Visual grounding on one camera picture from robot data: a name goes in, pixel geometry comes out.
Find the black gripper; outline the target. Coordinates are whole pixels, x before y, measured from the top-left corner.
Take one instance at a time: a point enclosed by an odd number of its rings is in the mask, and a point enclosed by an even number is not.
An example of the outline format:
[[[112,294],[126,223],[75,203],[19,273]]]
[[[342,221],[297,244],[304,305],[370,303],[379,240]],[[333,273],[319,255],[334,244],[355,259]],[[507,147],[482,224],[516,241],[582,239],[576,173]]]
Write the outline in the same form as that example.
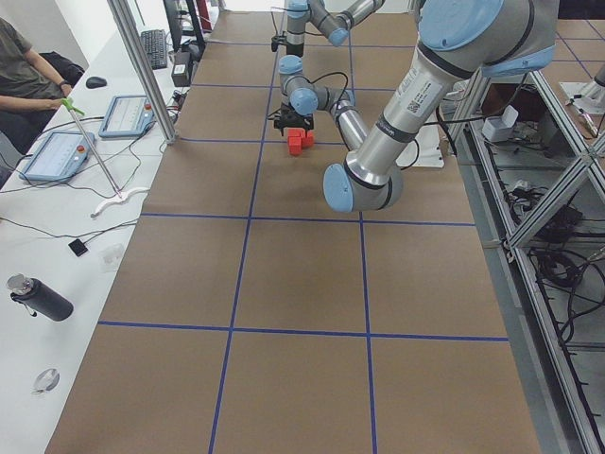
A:
[[[302,55],[303,54],[303,44],[293,44],[287,42],[285,44],[286,54],[287,55]]]
[[[273,128],[279,132],[283,132],[285,129],[312,131],[314,118],[312,114],[297,113],[290,104],[282,103],[273,115]]]

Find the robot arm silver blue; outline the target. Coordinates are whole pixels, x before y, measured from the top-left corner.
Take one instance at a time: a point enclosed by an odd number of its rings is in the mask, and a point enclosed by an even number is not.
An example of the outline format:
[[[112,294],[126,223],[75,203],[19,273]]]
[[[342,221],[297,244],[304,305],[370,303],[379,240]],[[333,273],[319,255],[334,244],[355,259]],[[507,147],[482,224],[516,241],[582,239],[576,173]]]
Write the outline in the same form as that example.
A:
[[[419,1],[412,64],[368,129],[347,91],[304,76],[303,34],[312,24],[339,46],[382,5],[357,1],[338,14],[321,1],[290,1],[286,7],[287,53],[278,64],[284,104],[301,117],[329,113],[349,149],[323,176],[324,198],[336,212],[382,210],[398,201],[403,178],[396,160],[456,82],[476,71],[487,78],[526,74],[554,56],[557,1]]]
[[[327,10],[323,1],[286,1],[286,29],[271,38],[271,51],[276,52],[280,46],[284,46],[287,55],[302,57],[308,24],[332,46],[341,46],[355,26],[360,25],[383,5],[384,1],[380,0],[355,1],[347,9],[333,14]]]

